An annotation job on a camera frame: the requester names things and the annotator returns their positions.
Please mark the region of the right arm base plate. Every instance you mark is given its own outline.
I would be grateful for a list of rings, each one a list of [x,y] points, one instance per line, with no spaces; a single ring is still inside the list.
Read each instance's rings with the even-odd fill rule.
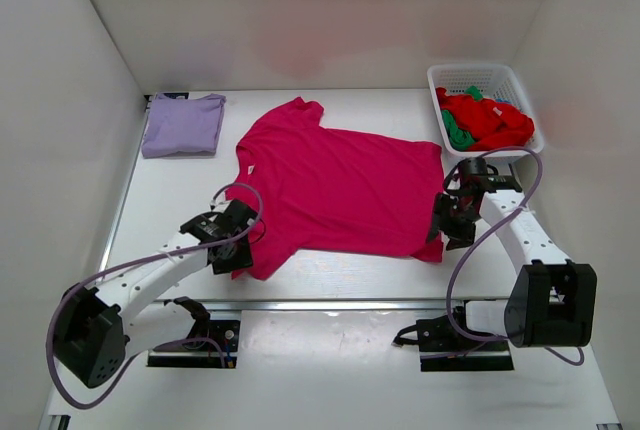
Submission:
[[[514,369],[509,345],[479,342],[457,333],[446,316],[418,319],[399,330],[392,340],[396,347],[418,349],[422,373],[502,372]]]

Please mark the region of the pink t-shirt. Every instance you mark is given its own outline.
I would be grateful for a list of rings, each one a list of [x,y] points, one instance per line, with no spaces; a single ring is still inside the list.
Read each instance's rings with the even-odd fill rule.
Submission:
[[[263,208],[247,274],[266,280],[299,250],[441,262],[441,238],[428,238],[444,180],[440,146],[326,128],[323,114],[296,98],[236,145],[239,172],[226,195]]]

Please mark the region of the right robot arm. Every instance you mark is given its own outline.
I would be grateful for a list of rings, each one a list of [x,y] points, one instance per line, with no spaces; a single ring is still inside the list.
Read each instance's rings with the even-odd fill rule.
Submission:
[[[428,237],[462,250],[445,294],[441,321],[460,350],[508,342],[517,348],[582,349],[591,339],[597,276],[574,262],[547,235],[528,207],[533,192],[501,175],[486,156],[459,161],[435,199]],[[516,273],[505,300],[474,300],[457,307],[453,289],[463,266],[496,237]]]

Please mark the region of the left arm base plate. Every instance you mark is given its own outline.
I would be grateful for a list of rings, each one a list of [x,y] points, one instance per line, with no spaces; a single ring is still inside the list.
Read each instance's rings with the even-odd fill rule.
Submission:
[[[186,336],[192,342],[164,345],[151,350],[147,366],[152,368],[235,369],[240,343],[241,320],[222,318],[207,325],[195,323]]]

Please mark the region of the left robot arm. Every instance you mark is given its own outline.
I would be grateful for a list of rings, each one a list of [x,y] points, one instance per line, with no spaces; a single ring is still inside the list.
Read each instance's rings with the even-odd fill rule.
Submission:
[[[222,202],[182,224],[151,258],[69,291],[53,327],[53,356],[94,389],[140,352],[203,345],[210,321],[204,305],[163,295],[205,268],[225,274],[250,267],[248,234],[258,220],[240,200]]]

